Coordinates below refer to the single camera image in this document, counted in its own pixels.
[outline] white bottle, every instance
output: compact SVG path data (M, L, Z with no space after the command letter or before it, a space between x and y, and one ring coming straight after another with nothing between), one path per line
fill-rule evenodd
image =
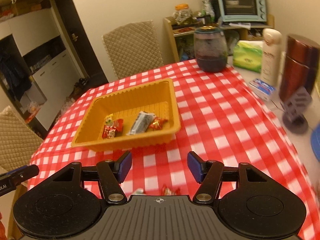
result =
M270 86L278 83L281 59L282 34L274 29L264 29L262 46L261 80Z

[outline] red candy wrapper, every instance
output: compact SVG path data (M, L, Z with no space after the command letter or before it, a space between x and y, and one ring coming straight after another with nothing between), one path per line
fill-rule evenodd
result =
M160 117L155 117L151 124L149 124L149 128L153 130L162 130L162 126L165 122L167 122L167 119L160 118Z
M122 132L123 119L117 119L111 123L105 124L103 128L102 138L113 138L117 132Z
M180 188L178 188L176 191L173 191L172 189L168 188L166 184L164 184L161 192L163 196L176 196L180 195Z

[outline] red and white checkered tablecloth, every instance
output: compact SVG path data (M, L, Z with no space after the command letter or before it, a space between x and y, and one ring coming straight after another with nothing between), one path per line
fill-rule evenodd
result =
M300 231L305 240L320 239L319 207L305 168L276 116L257 99L241 75L231 66L222 73L201 71L195 60L139 73L87 91L59 119L31 163L38 176L28 181L29 189L72 161L83 166L105 159L116 160L124 150L94 152L71 148L71 141L92 100L120 89L163 78L174 81L181 130L168 144L132 149L132 168L121 184L130 195L137 188L159 195L164 184L181 189L191 198L199 187L187 166L187 153L214 159L225 166L249 162L298 195L306 205L307 218ZM100 197L96 182L85 187ZM235 189L224 183L221 196Z

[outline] orange plastic tray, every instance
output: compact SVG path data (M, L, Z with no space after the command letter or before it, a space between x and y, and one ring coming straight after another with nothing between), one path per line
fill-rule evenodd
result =
M126 135L140 111L168 119L162 130ZM103 139L105 117L124 120L121 135ZM72 140L72 147L84 146L93 151L129 149L168 143L180 130L180 118L173 82L170 78L123 89L93 100Z

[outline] metal screw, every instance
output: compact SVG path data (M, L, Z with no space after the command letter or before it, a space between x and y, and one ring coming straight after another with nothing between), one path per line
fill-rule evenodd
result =
M211 196L209 194L202 193L202 194L198 194L196 198L197 200L204 202L204 201L209 201L211 199Z
M111 201L121 201L124 199L124 196L122 194L114 193L108 196L108 199Z

